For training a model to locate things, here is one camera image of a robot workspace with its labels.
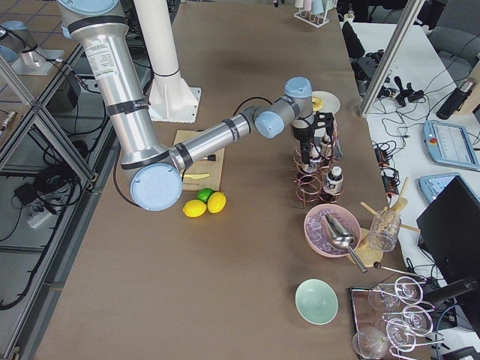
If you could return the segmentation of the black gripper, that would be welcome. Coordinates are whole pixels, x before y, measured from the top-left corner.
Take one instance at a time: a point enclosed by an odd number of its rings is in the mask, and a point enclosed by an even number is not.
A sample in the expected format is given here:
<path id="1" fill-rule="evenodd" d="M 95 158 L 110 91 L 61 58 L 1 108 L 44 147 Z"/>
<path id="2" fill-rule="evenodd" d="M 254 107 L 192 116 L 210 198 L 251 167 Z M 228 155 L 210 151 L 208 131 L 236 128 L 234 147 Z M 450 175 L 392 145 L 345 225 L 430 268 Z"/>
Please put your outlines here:
<path id="1" fill-rule="evenodd" d="M 314 138 L 315 120 L 312 115 L 306 118 L 297 118 L 292 122 L 293 136 L 300 142 L 300 155 L 303 164 L 308 163 L 313 158 L 314 144 L 311 140 Z"/>

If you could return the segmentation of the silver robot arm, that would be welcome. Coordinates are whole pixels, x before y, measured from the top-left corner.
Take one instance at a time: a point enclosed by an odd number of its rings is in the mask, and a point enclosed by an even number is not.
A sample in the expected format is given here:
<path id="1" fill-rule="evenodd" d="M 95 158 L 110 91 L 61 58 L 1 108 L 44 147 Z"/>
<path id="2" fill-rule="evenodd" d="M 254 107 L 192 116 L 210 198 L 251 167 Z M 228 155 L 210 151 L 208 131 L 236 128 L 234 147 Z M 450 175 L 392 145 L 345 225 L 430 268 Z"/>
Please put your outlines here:
<path id="1" fill-rule="evenodd" d="M 272 105 L 250 106 L 184 142 L 161 145 L 153 121 L 175 120 L 199 103 L 180 74 L 166 2 L 134 4 L 154 74 L 149 94 L 140 85 L 126 44 L 128 24 L 119 1 L 60 1 L 58 6 L 64 34 L 85 50 L 123 151 L 121 168 L 139 207 L 161 211 L 172 206 L 182 193 L 182 170 L 252 131 L 271 139 L 291 125 L 303 146 L 310 142 L 311 83 L 297 76 L 286 82 L 283 96 Z"/>

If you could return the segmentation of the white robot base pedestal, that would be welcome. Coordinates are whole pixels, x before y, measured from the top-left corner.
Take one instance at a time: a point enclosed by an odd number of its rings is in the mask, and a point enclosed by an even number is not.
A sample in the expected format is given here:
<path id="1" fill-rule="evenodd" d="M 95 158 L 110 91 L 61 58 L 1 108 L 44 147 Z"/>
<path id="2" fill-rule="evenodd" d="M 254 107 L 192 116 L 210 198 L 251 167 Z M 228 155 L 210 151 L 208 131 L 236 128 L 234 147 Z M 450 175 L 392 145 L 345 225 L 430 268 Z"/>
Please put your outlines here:
<path id="1" fill-rule="evenodd" d="M 148 96 L 151 118 L 194 123 L 201 89 L 191 88 L 182 78 L 167 3 L 137 0 L 134 6 L 154 74 Z"/>

